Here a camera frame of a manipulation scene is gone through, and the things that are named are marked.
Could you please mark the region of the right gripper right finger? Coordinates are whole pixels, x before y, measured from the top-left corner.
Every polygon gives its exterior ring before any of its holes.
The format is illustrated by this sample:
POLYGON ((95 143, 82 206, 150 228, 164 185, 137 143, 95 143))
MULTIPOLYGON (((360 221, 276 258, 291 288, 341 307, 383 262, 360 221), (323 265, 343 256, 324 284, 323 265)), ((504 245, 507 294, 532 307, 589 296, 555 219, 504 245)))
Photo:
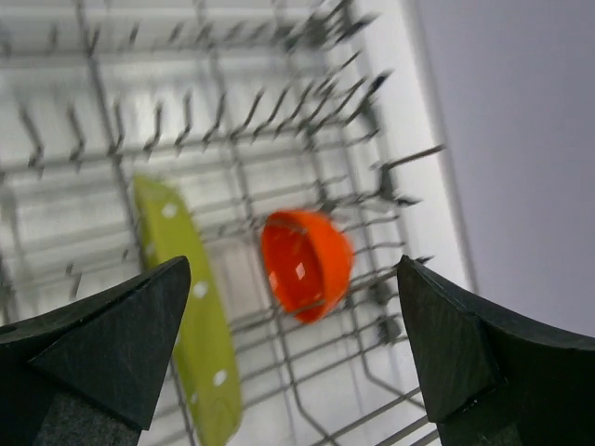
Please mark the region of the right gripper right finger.
POLYGON ((397 282, 443 445, 591 445, 594 340, 471 293, 403 256, 397 282))

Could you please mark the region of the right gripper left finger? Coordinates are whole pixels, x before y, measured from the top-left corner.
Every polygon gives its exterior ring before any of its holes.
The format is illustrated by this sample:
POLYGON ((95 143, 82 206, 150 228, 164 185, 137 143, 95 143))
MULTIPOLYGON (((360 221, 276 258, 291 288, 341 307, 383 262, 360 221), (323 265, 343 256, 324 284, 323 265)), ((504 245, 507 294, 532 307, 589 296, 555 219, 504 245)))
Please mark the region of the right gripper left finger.
POLYGON ((190 289, 177 256, 1 329, 4 445, 136 445, 150 428, 190 289))

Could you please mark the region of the green dotted plate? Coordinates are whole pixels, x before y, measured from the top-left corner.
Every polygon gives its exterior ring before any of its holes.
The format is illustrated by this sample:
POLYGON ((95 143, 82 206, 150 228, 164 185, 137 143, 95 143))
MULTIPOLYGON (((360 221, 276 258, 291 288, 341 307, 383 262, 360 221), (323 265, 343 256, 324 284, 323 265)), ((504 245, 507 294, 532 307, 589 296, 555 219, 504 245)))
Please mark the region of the green dotted plate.
POLYGON ((237 432, 244 402, 231 330, 209 257, 185 200, 163 180, 136 174, 132 193, 149 268, 185 256, 191 281, 174 362, 202 445, 225 445, 237 432))

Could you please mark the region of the orange bowl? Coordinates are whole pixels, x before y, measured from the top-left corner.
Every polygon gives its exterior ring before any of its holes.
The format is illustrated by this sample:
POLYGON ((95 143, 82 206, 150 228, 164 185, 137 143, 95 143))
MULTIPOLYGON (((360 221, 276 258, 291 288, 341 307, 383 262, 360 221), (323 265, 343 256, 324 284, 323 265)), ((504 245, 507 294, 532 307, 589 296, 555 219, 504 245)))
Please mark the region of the orange bowl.
POLYGON ((273 295, 298 321, 317 322, 346 296, 354 251, 326 214, 275 211, 265 220, 260 247, 273 295))

